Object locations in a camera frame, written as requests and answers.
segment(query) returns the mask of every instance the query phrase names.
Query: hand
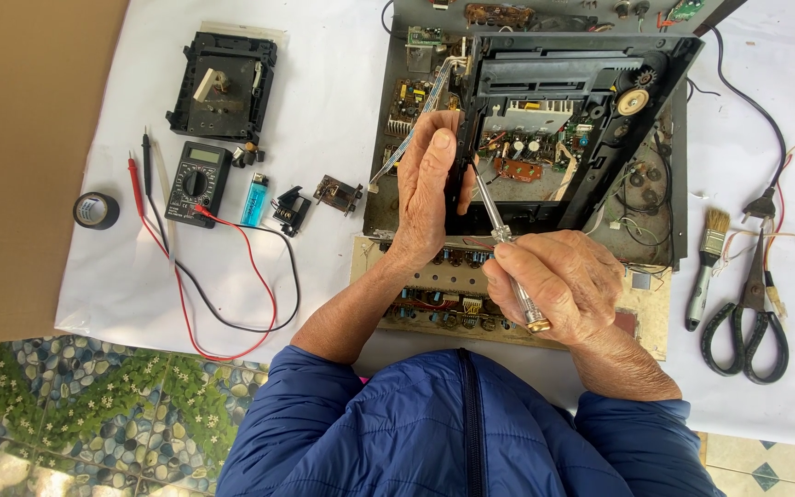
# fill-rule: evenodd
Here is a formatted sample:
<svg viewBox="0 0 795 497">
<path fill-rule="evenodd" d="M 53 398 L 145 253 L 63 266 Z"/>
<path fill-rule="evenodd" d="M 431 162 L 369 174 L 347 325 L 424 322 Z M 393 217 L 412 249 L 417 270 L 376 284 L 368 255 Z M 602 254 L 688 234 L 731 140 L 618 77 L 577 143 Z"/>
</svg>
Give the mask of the hand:
<svg viewBox="0 0 795 497">
<path fill-rule="evenodd" d="M 536 333 L 571 346 L 602 333 L 615 321 L 624 266 L 601 244 L 580 231 L 526 234 L 495 246 L 483 265 L 488 291 L 502 313 L 524 324 L 508 275 L 523 287 L 551 322 Z"/>
<path fill-rule="evenodd" d="M 456 110 L 421 114 L 397 168 L 400 224 L 389 252 L 394 250 L 413 271 L 425 266 L 444 247 L 444 186 L 456 157 L 456 129 L 462 117 Z M 459 215 L 468 211 L 473 185 L 474 172 L 468 168 L 459 195 Z"/>
</svg>

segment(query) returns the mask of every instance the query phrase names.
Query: knob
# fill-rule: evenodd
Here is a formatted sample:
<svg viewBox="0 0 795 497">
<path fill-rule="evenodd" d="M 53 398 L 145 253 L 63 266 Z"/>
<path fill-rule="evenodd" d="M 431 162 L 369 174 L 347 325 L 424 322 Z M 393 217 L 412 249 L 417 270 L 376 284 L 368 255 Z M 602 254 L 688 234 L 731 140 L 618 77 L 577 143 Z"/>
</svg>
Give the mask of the knob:
<svg viewBox="0 0 795 497">
<path fill-rule="evenodd" d="M 207 176 L 199 171 L 192 171 L 183 178 L 183 191 L 188 196 L 199 196 L 207 190 Z"/>
</svg>

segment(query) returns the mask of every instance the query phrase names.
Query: blue lighter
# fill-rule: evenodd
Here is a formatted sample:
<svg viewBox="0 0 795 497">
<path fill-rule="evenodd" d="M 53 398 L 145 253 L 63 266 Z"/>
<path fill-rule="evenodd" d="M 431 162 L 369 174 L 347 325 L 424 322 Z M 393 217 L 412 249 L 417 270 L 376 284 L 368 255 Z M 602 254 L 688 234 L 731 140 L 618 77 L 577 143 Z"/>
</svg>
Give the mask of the blue lighter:
<svg viewBox="0 0 795 497">
<path fill-rule="evenodd" d="M 241 215 L 241 224 L 248 226 L 259 225 L 262 209 L 265 206 L 266 190 L 269 189 L 269 178 L 265 174 L 254 173 L 253 183 L 248 191 L 248 201 L 244 204 L 244 214 Z"/>
</svg>

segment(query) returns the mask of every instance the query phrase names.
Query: black probe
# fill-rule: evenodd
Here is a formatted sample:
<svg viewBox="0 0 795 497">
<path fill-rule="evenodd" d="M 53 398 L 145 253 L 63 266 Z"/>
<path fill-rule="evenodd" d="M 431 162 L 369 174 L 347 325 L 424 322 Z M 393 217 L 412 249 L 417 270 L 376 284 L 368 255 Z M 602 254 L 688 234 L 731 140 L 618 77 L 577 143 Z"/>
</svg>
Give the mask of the black probe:
<svg viewBox="0 0 795 497">
<path fill-rule="evenodd" d="M 152 159 L 149 158 L 149 134 L 143 127 L 143 185 L 146 186 L 146 196 L 152 195 Z"/>
</svg>

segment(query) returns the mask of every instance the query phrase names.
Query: black tape roll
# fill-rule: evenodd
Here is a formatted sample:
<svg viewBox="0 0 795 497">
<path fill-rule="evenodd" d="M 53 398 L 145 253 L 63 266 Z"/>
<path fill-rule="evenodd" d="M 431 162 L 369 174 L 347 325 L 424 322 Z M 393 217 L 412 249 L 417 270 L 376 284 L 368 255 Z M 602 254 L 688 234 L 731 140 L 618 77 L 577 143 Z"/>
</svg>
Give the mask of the black tape roll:
<svg viewBox="0 0 795 497">
<path fill-rule="evenodd" d="M 83 228 L 105 230 L 118 220 L 118 202 L 100 192 L 88 192 L 75 201 L 72 218 Z"/>
</svg>

